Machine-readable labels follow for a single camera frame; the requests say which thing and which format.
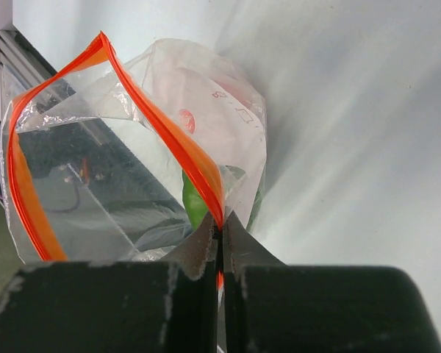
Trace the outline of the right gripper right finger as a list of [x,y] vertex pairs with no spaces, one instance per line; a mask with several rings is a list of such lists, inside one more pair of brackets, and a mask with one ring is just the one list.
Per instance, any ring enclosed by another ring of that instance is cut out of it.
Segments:
[[441,352],[420,291],[398,268],[286,265],[235,214],[222,245],[229,352]]

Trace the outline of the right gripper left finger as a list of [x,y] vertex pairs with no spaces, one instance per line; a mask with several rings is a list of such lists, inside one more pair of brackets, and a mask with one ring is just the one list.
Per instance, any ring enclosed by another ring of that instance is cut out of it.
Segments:
[[25,265],[0,295],[0,352],[215,352],[211,215],[158,261]]

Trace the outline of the green bell pepper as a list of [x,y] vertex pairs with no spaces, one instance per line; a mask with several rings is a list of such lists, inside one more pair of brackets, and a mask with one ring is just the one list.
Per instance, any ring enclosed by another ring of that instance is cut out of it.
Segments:
[[[235,211],[242,225],[250,230],[262,204],[264,172],[255,171],[251,178],[235,165],[218,165],[224,181],[226,210]],[[182,202],[193,229],[197,229],[209,208],[189,176],[182,171]]]

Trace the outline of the clear orange zip bag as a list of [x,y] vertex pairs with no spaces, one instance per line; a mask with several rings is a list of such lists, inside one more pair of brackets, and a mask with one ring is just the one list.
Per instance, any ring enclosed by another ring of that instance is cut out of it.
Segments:
[[266,145],[265,100],[230,59],[164,38],[121,63],[98,35],[5,110],[0,183],[18,256],[157,260],[206,214],[250,228]]

